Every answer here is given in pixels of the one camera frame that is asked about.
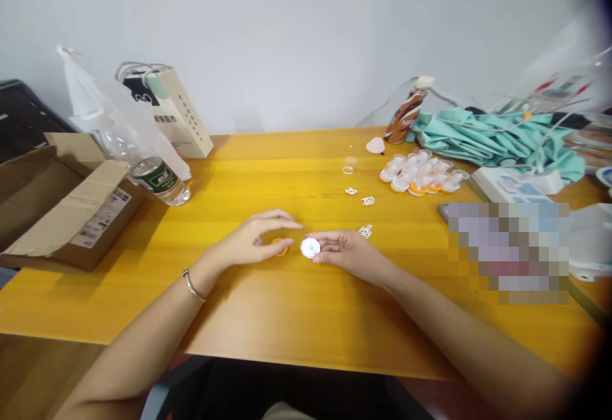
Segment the bangle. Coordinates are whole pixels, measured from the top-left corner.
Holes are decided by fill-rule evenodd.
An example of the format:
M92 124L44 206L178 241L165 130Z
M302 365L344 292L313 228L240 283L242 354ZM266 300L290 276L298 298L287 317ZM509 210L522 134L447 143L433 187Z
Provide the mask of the bangle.
M181 277L185 277L185 279L187 280L187 287L191 291L191 294L193 294L195 297L200 299L200 301L202 303L205 303L206 299L204 299L202 296L200 296L200 294L196 291L196 289L191 284L191 279L189 278L189 269L185 269L185 271L183 273L181 273L180 276Z

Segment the forearm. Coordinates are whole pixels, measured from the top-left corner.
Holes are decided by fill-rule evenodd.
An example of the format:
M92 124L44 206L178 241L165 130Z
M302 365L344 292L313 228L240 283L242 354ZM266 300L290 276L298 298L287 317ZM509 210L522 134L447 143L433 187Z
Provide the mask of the forearm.
M205 296L221 270L199 261L190 269L190 278ZM176 353L201 305L185 278L178 278L102 352L66 404L128 400L146 393Z
M397 268L383 288L467 382L507 418L545 418L571 385L557 369Z

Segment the green bottle label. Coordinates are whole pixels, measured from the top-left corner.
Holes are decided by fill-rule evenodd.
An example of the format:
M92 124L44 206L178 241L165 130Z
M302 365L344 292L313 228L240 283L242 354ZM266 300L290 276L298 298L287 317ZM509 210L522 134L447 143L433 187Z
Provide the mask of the green bottle label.
M164 161L155 170L151 171L146 175L134 177L136 181L139 181L144 187L153 192L159 194L165 192L172 187L179 180L178 176L170 169Z

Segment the paper shopping bag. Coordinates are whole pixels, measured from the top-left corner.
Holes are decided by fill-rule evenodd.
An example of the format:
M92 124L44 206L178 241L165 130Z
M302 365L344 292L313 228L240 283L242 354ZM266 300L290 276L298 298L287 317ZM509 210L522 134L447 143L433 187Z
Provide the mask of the paper shopping bag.
M151 103L156 125L179 154L191 159L208 156L212 141L174 68L127 62L115 76L137 101Z

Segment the smartphone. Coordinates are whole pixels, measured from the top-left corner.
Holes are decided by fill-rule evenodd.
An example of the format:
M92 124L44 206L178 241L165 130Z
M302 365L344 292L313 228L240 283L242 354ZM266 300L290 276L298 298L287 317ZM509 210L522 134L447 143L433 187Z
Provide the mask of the smartphone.
M438 211L446 221L446 224L448 224L448 203L438 206Z

